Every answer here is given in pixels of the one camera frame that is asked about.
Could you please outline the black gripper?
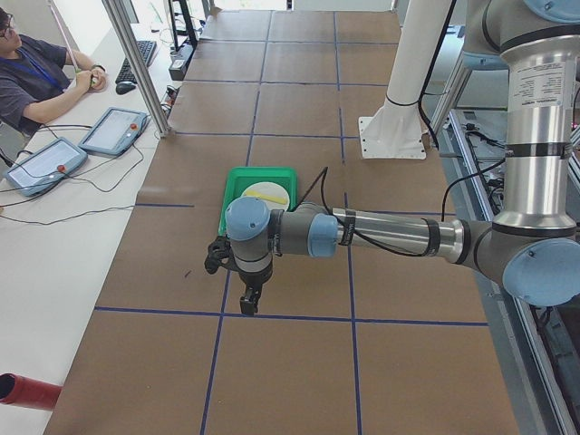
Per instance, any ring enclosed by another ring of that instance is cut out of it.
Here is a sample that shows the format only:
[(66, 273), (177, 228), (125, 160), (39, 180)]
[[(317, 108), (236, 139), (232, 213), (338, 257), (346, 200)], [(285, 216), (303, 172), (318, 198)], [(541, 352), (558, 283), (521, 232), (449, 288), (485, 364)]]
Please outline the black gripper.
[(240, 311), (242, 314), (257, 314), (262, 288), (264, 283), (268, 281), (268, 271), (240, 272), (239, 277), (245, 285), (245, 295), (239, 299)]

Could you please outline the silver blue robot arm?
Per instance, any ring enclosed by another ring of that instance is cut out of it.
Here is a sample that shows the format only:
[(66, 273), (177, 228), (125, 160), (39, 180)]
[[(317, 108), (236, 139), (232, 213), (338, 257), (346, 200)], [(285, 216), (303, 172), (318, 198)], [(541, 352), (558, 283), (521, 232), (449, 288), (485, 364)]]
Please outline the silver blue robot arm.
[(463, 56), (470, 68), (507, 68), (504, 203), (489, 222), (432, 220), (302, 200), (270, 209), (243, 196), (226, 208), (226, 234), (205, 267), (236, 271), (243, 314), (257, 312), (273, 259), (329, 257), (339, 246), (399, 256), (439, 256), (472, 268), (530, 305), (554, 306), (579, 292), (576, 222), (566, 212), (572, 155), (579, 4), (576, 1), (471, 1)]

